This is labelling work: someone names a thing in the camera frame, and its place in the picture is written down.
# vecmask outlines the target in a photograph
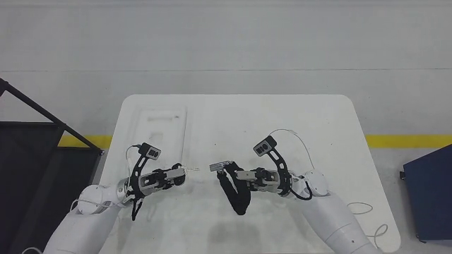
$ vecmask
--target white board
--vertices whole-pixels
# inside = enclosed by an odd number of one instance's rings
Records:
[[[400,247],[400,234],[384,194],[351,101],[342,95],[132,95],[121,108],[101,184],[127,176],[125,149],[138,141],[130,134],[137,108],[185,108],[182,163],[198,167],[181,187],[145,199],[136,221],[121,211],[101,253],[330,253],[299,211],[297,202],[252,193],[244,216],[230,207],[208,165],[234,160],[244,169],[274,169],[253,146],[276,128],[298,132],[316,169],[345,202],[367,202],[372,213],[358,216],[366,234],[381,224],[385,252]],[[278,151],[297,174],[311,169],[302,144],[277,132]],[[178,162],[177,159],[168,166]]]

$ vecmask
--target white wire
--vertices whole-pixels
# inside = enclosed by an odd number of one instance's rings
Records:
[[[347,204],[347,207],[349,207],[351,204],[361,204],[361,205],[366,205],[366,206],[369,206],[369,207],[370,207],[370,210],[367,210],[367,211],[365,211],[365,212],[359,212],[359,213],[353,213],[353,212],[352,212],[354,215],[357,215],[357,214],[367,214],[367,213],[370,213],[370,212],[374,209],[374,206],[372,206],[372,205],[370,205],[370,204],[368,204],[368,203],[365,203],[365,202],[350,202],[350,203]],[[386,227],[386,229],[385,229],[383,232],[378,233],[379,230],[380,230],[382,227],[384,227],[384,226]],[[378,243],[376,242],[376,238],[377,238],[377,237],[380,237],[380,236],[383,236],[383,235],[388,231],[388,228],[389,228],[389,226],[388,226],[387,224],[382,224],[381,226],[379,226],[379,227],[376,229],[376,231],[375,231],[375,233],[374,233],[373,236],[368,236],[368,235],[366,235],[366,236],[367,236],[367,237],[373,237],[373,238],[374,238],[375,246],[376,246],[378,249],[380,249]]]
[[[22,254],[25,254],[25,252],[27,252],[29,250],[34,250],[34,251],[38,252],[39,254],[42,254],[42,251],[37,249],[36,247],[29,247],[29,248],[25,249],[24,251],[22,251]]]
[[[277,128],[277,129],[275,129],[274,131],[272,131],[271,133],[269,133],[268,135],[271,135],[272,133],[274,133],[274,132],[276,132],[276,131],[287,131],[288,133],[291,133],[291,134],[295,135],[295,137],[298,138],[299,141],[302,142],[302,144],[303,144],[303,146],[304,146],[304,149],[306,150],[306,153],[308,154],[309,161],[311,162],[312,169],[315,169],[315,168],[314,168],[314,164],[312,164],[312,159],[311,159],[311,155],[309,154],[308,148],[307,148],[306,145],[304,144],[304,141],[298,136],[298,133],[297,133],[297,132],[295,132],[295,131],[293,131],[293,130],[288,130],[288,129],[286,129],[286,128]]]
[[[135,145],[130,145],[130,146],[126,149],[127,169],[128,169],[128,171],[129,171],[129,179],[128,179],[127,185],[126,185],[126,192],[127,192],[127,190],[129,189],[130,178],[132,177],[132,172],[131,172],[131,170],[130,170],[130,164],[129,164],[129,156],[128,156],[129,149],[131,149],[132,147],[136,147],[136,146],[135,146]],[[72,201],[71,208],[69,209],[69,212],[73,210],[73,205],[76,204],[76,202],[87,202],[87,203],[99,205],[99,206],[101,206],[101,207],[110,208],[110,207],[114,207],[114,206],[117,206],[117,205],[119,205],[119,204],[122,204],[123,202],[127,201],[128,199],[129,199],[129,197],[126,197],[126,198],[124,198],[122,201],[120,201],[120,202],[118,202],[118,203],[116,203],[116,204],[113,204],[113,205],[103,205],[103,204],[101,204],[101,203],[96,203],[96,202],[89,201],[89,200],[75,199],[74,201]]]

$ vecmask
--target yellow floor line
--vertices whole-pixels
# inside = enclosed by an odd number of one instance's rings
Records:
[[[452,144],[452,135],[366,135],[370,148],[441,148]]]
[[[108,149],[112,142],[111,135],[85,135],[99,148]],[[452,144],[452,135],[366,135],[370,148],[441,148]],[[61,147],[85,147],[72,135],[63,135],[59,142]]]

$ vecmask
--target gray floor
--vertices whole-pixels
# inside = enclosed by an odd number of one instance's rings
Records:
[[[366,134],[452,134],[452,0],[0,0],[0,75],[85,135],[125,97],[344,94]],[[0,120],[41,121],[5,95]],[[399,253],[415,238],[402,164],[371,150]]]

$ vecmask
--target black cloth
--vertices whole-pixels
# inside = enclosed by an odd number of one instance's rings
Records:
[[[242,168],[237,166],[235,162],[225,166],[225,170],[231,176],[234,182],[235,188],[227,178],[226,173],[217,173],[217,177],[220,180],[220,185],[226,193],[227,199],[231,203],[232,208],[238,215],[243,215],[251,202],[251,191],[249,190],[246,181],[237,179],[236,171],[243,171]]]

